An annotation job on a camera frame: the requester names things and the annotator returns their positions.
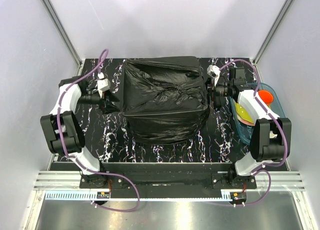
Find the black trash bag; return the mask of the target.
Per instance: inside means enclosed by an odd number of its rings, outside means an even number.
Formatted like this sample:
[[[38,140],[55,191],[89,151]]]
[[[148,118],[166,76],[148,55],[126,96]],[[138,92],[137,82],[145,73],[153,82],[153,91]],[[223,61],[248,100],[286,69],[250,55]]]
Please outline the black trash bag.
[[[120,112],[138,143],[184,142],[206,124],[207,88],[195,56],[127,59],[122,74]]]

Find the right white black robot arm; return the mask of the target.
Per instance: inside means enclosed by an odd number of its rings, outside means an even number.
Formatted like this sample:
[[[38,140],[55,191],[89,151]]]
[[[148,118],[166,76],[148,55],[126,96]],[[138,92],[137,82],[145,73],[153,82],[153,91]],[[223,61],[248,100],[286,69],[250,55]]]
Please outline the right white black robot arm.
[[[248,84],[243,68],[230,69],[229,79],[219,82],[220,69],[215,65],[207,68],[211,77],[208,94],[215,109],[221,99],[230,97],[240,104],[254,122],[249,152],[229,168],[223,180],[232,188],[240,188],[253,179],[258,170],[270,166],[282,166],[290,153],[292,123],[288,118],[274,113],[258,94],[259,86]]]

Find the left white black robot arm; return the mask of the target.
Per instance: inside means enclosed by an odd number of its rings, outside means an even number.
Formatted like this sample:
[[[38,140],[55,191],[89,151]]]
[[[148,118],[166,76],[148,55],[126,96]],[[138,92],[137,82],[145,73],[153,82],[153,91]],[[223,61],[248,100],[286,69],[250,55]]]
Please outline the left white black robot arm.
[[[85,143],[85,134],[75,111],[77,104],[96,105],[102,114],[118,112],[119,99],[111,92],[110,81],[102,74],[95,88],[80,76],[60,81],[59,96],[52,111],[40,118],[45,141],[51,153],[64,156],[77,165],[83,185],[90,188],[110,187],[112,180],[102,162],[94,157]]]

